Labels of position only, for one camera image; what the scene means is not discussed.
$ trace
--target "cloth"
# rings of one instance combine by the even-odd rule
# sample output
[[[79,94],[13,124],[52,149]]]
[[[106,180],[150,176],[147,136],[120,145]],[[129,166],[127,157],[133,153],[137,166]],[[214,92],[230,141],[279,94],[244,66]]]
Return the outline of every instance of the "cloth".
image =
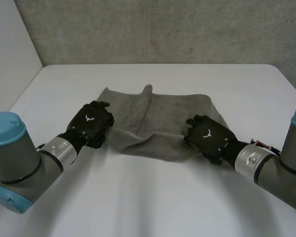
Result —
[[[202,157],[184,141],[189,128],[185,121],[195,114],[207,115],[227,127],[207,95],[158,95],[147,85],[140,94],[105,88],[97,101],[110,103],[107,111],[115,122],[106,142],[122,154],[176,162]]]

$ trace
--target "robotic hand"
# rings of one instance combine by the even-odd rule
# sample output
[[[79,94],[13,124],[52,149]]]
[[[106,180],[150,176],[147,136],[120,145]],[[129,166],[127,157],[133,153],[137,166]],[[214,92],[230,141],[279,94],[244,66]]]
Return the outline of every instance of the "robotic hand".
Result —
[[[0,113],[0,204],[24,213],[77,158],[83,146],[99,148],[113,125],[106,102],[84,105],[59,134],[39,151],[14,113]]]
[[[296,209],[296,112],[282,153],[260,142],[240,142],[233,132],[208,116],[196,115],[186,123],[192,127],[185,142],[211,163],[220,165],[222,159],[226,160],[241,175]]]
[[[105,109],[107,102],[92,101],[84,105],[67,126],[67,131],[58,137],[70,140],[76,150],[82,146],[100,148],[105,141],[105,131],[113,126],[114,118]]]
[[[226,147],[239,143],[232,131],[208,116],[195,115],[186,123],[192,127],[184,137],[185,142],[195,147],[212,164],[221,165]]]

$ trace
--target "table surface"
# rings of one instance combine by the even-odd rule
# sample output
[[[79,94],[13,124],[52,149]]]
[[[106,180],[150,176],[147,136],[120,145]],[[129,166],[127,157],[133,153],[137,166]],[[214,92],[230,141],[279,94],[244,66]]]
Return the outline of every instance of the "table surface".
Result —
[[[35,145],[66,128],[105,87],[207,94],[239,140],[282,148],[296,90],[270,65],[57,65],[41,70],[12,107]],[[25,214],[0,207],[0,236],[296,236],[296,211],[227,165],[171,163],[84,148]]]

